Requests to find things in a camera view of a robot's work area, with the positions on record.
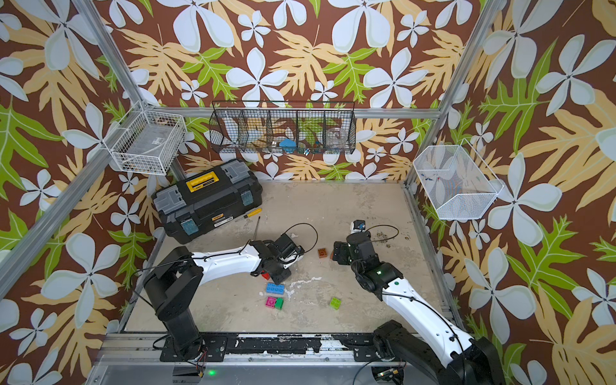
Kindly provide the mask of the lime green lego brick front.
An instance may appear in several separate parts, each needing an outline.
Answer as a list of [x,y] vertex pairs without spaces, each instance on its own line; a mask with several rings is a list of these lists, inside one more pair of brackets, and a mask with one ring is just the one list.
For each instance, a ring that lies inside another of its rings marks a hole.
[[338,310],[341,306],[341,301],[338,298],[332,298],[330,300],[330,307],[332,307],[335,310]]

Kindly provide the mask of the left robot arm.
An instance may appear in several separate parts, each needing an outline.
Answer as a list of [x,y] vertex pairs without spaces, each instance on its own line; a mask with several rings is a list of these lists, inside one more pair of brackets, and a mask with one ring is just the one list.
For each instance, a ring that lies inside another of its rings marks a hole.
[[305,253],[287,234],[275,241],[248,241],[213,253],[176,247],[162,263],[146,271],[143,282],[152,309],[167,330],[172,355],[191,364],[205,357],[206,342],[189,309],[199,287],[235,274],[258,277],[263,273],[280,285]]

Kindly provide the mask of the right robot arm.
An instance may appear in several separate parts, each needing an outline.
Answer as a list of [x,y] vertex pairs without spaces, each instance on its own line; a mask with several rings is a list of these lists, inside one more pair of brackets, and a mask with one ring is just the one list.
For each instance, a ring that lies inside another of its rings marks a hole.
[[419,334],[389,321],[373,332],[380,359],[405,361],[436,384],[504,384],[495,346],[473,338],[424,301],[409,280],[375,252],[369,232],[335,242],[332,259],[350,266],[359,285],[396,311]]

